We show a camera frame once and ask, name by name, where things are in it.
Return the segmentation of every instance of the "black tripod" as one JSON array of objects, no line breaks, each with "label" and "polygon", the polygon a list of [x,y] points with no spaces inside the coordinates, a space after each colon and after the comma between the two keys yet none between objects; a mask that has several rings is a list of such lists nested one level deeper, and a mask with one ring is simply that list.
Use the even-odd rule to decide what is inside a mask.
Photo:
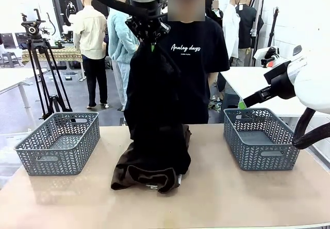
[{"label": "black tripod", "polygon": [[[58,67],[56,65],[56,61],[55,61],[55,58],[54,58],[54,55],[53,55],[53,52],[52,52],[51,45],[48,42],[48,40],[46,38],[42,38],[40,33],[39,33],[39,25],[41,23],[44,23],[45,21],[42,21],[40,19],[40,15],[39,15],[38,10],[35,9],[35,11],[37,12],[37,15],[38,15],[38,19],[36,21],[26,21],[26,16],[22,14],[22,17],[23,17],[22,26],[24,26],[24,28],[26,29],[26,33],[27,33],[27,36],[28,36],[26,45],[27,45],[27,49],[28,49],[28,52],[29,52],[32,69],[33,69],[33,72],[34,72],[34,75],[35,75],[38,94],[39,94],[40,103],[41,103],[41,107],[42,107],[43,115],[42,115],[41,119],[45,120],[51,114],[53,114],[54,112],[60,112],[60,107],[61,107],[63,112],[72,112],[72,108],[70,106],[69,99],[68,99],[67,93],[65,91],[63,81],[62,81],[61,76],[60,76],[60,72],[59,72]],[[53,76],[53,80],[54,80],[54,84],[55,84],[57,94],[50,94],[49,91],[48,91],[47,84],[46,84],[45,78],[43,76],[41,67],[40,67],[40,62],[39,62],[39,59],[38,59],[37,50],[39,51],[39,54],[44,54],[46,56],[48,66],[50,67],[50,70],[51,70],[51,73],[52,73],[52,76]],[[53,64],[54,64],[54,69],[56,70],[56,74],[54,72],[54,69],[53,69],[48,51],[50,52],[50,54],[52,56],[52,61],[53,61]],[[39,71],[41,88],[40,88],[40,85],[39,85],[39,82],[38,82],[38,76],[37,76],[36,69],[38,69],[38,71]],[[62,90],[64,92],[65,99],[67,100],[67,103],[68,103],[68,107],[65,106],[65,103],[64,103],[61,91],[60,91],[60,87],[59,87],[59,85],[57,83],[57,80],[56,80],[56,75],[58,76],[58,79],[60,81]]]}]

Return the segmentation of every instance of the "gray plastic basket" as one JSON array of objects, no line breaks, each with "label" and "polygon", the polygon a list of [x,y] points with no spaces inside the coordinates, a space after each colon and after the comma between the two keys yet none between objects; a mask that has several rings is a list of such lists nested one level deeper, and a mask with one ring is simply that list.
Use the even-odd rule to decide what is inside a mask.
[{"label": "gray plastic basket", "polygon": [[224,137],[244,171],[292,170],[293,131],[268,109],[226,109]]},{"label": "gray plastic basket", "polygon": [[98,113],[55,113],[16,147],[31,176],[79,174],[91,156],[100,128]]}]

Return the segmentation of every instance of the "white shirt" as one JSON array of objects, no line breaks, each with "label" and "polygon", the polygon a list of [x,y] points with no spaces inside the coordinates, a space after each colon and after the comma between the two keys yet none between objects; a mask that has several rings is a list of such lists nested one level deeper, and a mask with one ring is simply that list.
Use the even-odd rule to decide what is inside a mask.
[{"label": "white shirt", "polygon": [[240,21],[241,18],[236,13],[235,7],[232,4],[228,4],[223,12],[222,26],[229,58],[238,58],[238,32]]},{"label": "white shirt", "polygon": [[89,59],[99,60],[105,57],[102,43],[105,36],[107,20],[92,6],[79,11],[73,25],[73,42],[77,50]]}]

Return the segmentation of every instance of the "light blue pants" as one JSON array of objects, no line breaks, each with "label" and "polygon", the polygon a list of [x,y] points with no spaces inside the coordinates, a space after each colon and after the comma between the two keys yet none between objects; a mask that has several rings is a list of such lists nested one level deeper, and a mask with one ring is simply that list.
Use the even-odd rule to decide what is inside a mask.
[{"label": "light blue pants", "polygon": [[112,61],[113,63],[113,73],[114,78],[116,80],[116,86],[119,94],[119,98],[123,105],[123,109],[125,109],[127,103],[127,85],[128,85],[128,77],[130,65],[129,63],[122,63],[118,61]]}]

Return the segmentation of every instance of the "dark brown garment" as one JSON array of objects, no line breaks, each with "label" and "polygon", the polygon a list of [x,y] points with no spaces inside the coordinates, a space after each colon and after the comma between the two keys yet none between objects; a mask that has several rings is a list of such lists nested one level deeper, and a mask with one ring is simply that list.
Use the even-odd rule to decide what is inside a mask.
[{"label": "dark brown garment", "polygon": [[159,193],[167,193],[177,188],[178,175],[185,174],[190,164],[188,147],[191,136],[186,125],[178,128],[177,132],[185,136],[186,154],[177,148],[177,144],[165,146],[164,142],[158,145],[155,143],[155,151],[145,152],[131,143],[116,165],[111,188],[119,190],[135,184],[156,185]]}]

